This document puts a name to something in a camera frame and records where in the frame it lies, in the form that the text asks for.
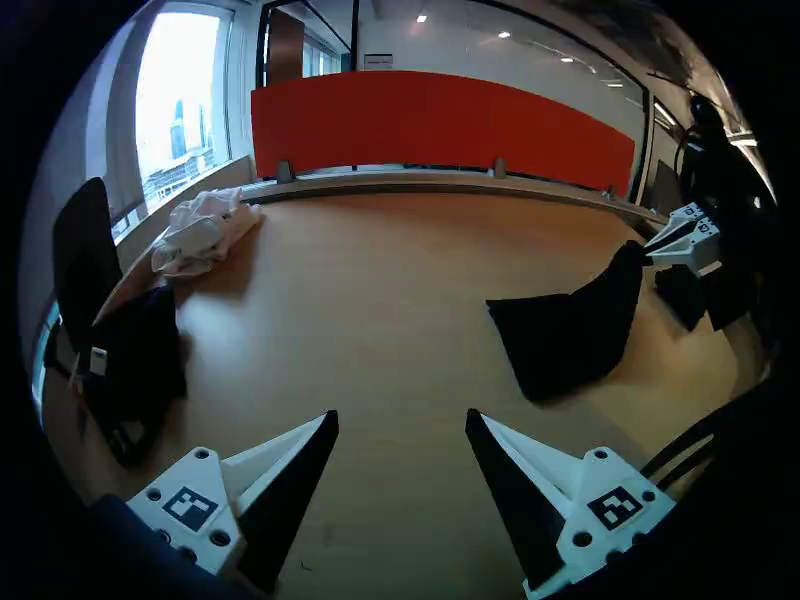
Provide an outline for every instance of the red partition panel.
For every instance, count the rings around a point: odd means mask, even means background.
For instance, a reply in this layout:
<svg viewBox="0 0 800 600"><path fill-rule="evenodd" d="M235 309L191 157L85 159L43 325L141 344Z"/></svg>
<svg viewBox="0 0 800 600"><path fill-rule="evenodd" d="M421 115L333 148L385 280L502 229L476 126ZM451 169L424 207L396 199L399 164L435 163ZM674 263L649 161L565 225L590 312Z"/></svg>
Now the red partition panel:
<svg viewBox="0 0 800 600"><path fill-rule="evenodd" d="M633 140L516 88L416 71L311 77L252 92L256 173L359 164L491 167L628 190Z"/></svg>

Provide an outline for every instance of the black bag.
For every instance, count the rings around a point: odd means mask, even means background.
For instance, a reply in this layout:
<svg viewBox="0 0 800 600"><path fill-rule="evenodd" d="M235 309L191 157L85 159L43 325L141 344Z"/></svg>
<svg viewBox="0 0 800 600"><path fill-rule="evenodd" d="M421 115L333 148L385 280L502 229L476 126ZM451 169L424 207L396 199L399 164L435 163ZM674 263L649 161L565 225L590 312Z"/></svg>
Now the black bag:
<svg viewBox="0 0 800 600"><path fill-rule="evenodd" d="M91 345L106 352L105 374L81 355L87 405L123 466L139 462L155 442L169 402L186 395L172 288L146 292L103 317Z"/></svg>
<svg viewBox="0 0 800 600"><path fill-rule="evenodd" d="M625 351L639 301L642 246L628 241L572 294L487 300L522 393L541 402L604 377Z"/></svg>

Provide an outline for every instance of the sky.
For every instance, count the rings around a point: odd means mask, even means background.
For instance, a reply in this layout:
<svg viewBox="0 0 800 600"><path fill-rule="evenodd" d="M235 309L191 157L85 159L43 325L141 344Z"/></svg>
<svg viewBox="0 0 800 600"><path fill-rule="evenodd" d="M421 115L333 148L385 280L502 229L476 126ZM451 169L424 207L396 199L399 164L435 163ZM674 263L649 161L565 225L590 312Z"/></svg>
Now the sky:
<svg viewBox="0 0 800 600"><path fill-rule="evenodd" d="M136 87L136 146L146 179L172 160L170 126L183 100L186 147L200 143L199 107L211 125L211 79L218 17L161 13L147 38Z"/></svg>

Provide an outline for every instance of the table surface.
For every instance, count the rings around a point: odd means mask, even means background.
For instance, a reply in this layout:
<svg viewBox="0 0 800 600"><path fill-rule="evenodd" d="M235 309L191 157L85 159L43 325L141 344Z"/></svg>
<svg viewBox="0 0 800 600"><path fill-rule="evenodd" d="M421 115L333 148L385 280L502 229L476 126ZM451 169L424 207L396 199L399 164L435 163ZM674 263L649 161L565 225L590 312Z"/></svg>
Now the table surface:
<svg viewBox="0 0 800 600"><path fill-rule="evenodd" d="M188 398L147 464L123 471L93 426L54 447L87 500L127 498L195 446L228 456L338 409L281 597L518 598L522 572L464 434L468 408L575 455L610 446L639 467L760 375L747 322L714 332L706 317L687 333L646 269L617 368L552 406L522 396L484 301L588 282L641 241L609 213L457 194L262 210L225 263L176 284ZM51 438L58 410L45 406Z"/></svg>

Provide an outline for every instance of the chair backrest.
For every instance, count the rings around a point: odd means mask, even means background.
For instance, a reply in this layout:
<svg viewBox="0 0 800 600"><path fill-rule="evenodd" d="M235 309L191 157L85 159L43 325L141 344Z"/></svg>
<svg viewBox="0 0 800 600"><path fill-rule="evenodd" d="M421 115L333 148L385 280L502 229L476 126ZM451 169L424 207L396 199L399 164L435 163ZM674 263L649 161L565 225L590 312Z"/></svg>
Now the chair backrest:
<svg viewBox="0 0 800 600"><path fill-rule="evenodd" d="M53 282L75 352L85 350L92 323L121 278L106 187L94 177L72 195L53 225Z"/></svg>

